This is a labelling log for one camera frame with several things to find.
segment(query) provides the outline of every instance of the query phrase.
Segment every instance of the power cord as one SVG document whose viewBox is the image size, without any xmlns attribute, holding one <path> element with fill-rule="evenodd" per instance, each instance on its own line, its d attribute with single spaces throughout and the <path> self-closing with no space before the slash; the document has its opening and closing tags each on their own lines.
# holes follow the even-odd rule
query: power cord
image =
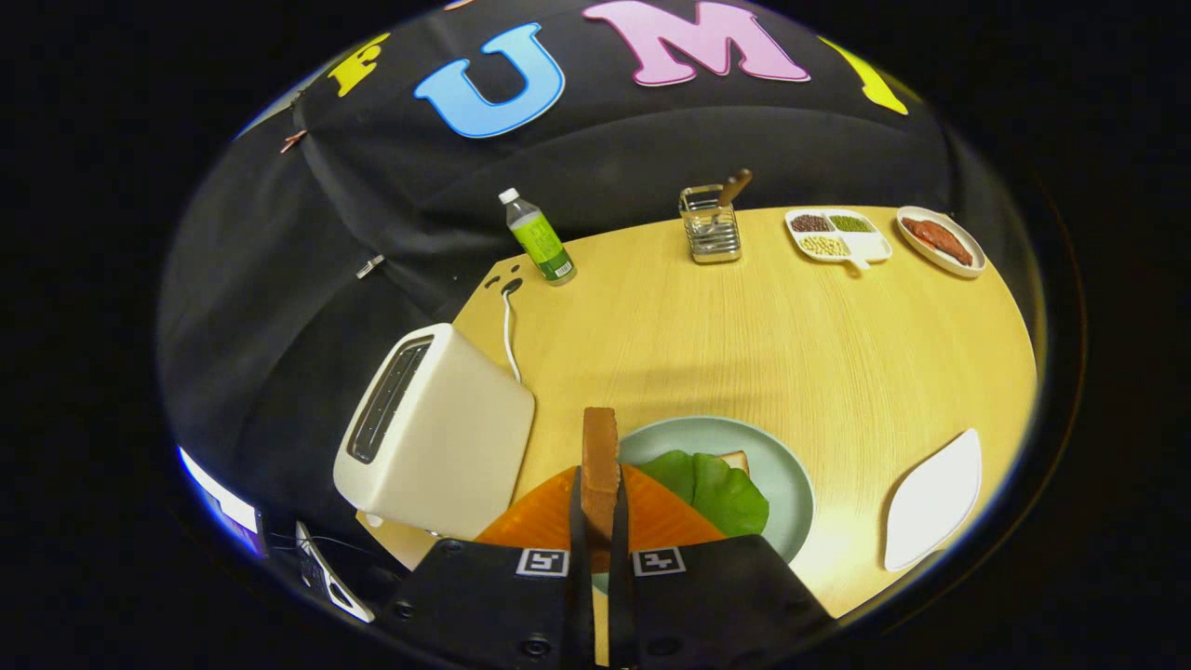
<svg viewBox="0 0 1191 670">
<path fill-rule="evenodd" d="M 520 384 L 520 369 L 517 368 L 517 359 L 513 358 L 513 349 L 509 343 L 509 315 L 512 313 L 513 307 L 509 303 L 509 293 L 512 293 L 516 288 L 509 289 L 506 286 L 504 290 L 500 292 L 500 296 L 505 299 L 505 355 L 509 356 L 509 365 L 513 367 L 513 377 L 517 378 L 517 383 Z"/>
<path fill-rule="evenodd" d="M 294 543 L 294 546 L 292 546 L 292 547 L 274 546 L 273 549 L 276 549 L 276 550 L 294 551 L 298 547 L 303 547 L 305 545 L 314 546 L 314 543 L 311 541 L 311 540 L 326 540 L 328 543 L 335 543 L 337 545 L 343 545 L 345 547 L 354 549 L 356 551 L 367 553 L 368 556 L 372 556 L 372 557 L 376 556 L 376 555 L 374 555 L 373 552 L 370 552 L 370 551 L 368 551 L 366 549 L 360 549 L 360 547 L 357 547 L 355 545 L 349 545 L 348 543 L 344 543 L 343 540 L 336 540 L 335 538 L 328 538 L 326 536 L 311 536 L 307 540 L 299 541 L 298 538 L 294 538 L 293 536 L 286 536 L 286 534 L 282 534 L 282 533 L 269 533 L 269 534 L 273 536 L 273 537 L 275 537 L 275 538 L 285 538 L 285 539 L 292 540 Z"/>
</svg>

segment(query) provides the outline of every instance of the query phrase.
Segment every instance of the round table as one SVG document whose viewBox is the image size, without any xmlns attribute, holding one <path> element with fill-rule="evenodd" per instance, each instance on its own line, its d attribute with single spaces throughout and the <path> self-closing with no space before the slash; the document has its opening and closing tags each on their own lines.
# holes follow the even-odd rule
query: round table
<svg viewBox="0 0 1191 670">
<path fill-rule="evenodd" d="M 881 562 L 897 484 L 974 428 L 980 495 L 940 549 L 962 537 L 1011 472 L 1033 417 L 1039 371 L 1025 323 L 996 258 L 959 277 L 902 238 L 894 207 L 831 206 L 868 217 L 893 255 L 863 273 L 813 261 L 786 230 L 793 207 L 772 207 L 736 212 L 735 262 L 694 263 L 672 219 L 567 242 L 579 271 L 561 287 L 525 255 L 495 263 L 454 324 L 509 368 L 500 288 L 524 280 L 511 295 L 513 353 L 537 409 L 515 500 L 580 463 L 585 407 L 613 408 L 622 436 L 688 415 L 750 424 L 806 467 L 816 518 L 790 565 L 840 618 L 905 574 Z M 435 543 L 358 519 L 410 569 Z M 606 663 L 598 591 L 596 613 Z"/>
</svg>

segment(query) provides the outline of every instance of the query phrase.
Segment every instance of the white cable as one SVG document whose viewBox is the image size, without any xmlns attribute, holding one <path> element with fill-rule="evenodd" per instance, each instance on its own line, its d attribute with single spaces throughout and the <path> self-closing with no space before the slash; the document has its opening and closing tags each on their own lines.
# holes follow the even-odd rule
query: white cable
<svg viewBox="0 0 1191 670">
<path fill-rule="evenodd" d="M 509 314 L 513 309 L 512 305 L 509 303 L 509 293 L 510 290 L 501 293 L 505 299 L 505 355 L 509 356 L 509 365 L 513 367 L 513 377 L 516 377 L 517 383 L 520 384 L 520 370 L 517 368 L 517 359 L 513 358 L 513 349 L 509 344 Z"/>
</svg>

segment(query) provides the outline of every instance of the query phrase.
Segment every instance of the green bottle label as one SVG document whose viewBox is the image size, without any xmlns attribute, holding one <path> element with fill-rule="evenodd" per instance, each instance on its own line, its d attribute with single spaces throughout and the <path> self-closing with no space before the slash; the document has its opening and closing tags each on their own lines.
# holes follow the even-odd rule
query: green bottle label
<svg viewBox="0 0 1191 670">
<path fill-rule="evenodd" d="M 545 214 L 538 212 L 532 219 L 515 224 L 512 231 L 547 280 L 566 276 L 574 268 L 562 242 L 545 220 Z"/>
</svg>

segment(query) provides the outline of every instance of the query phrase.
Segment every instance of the water bottle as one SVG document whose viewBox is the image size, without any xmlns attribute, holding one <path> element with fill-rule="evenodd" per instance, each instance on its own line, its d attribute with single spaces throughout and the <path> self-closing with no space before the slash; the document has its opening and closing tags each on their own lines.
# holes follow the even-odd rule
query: water bottle
<svg viewBox="0 0 1191 670">
<path fill-rule="evenodd" d="M 554 286 L 570 281 L 575 275 L 575 263 L 562 248 L 562 242 L 550 227 L 550 221 L 545 220 L 542 209 L 525 201 L 516 188 L 501 193 L 500 201 L 505 203 L 509 230 L 513 231 L 530 259 L 542 270 L 545 281 Z"/>
</svg>

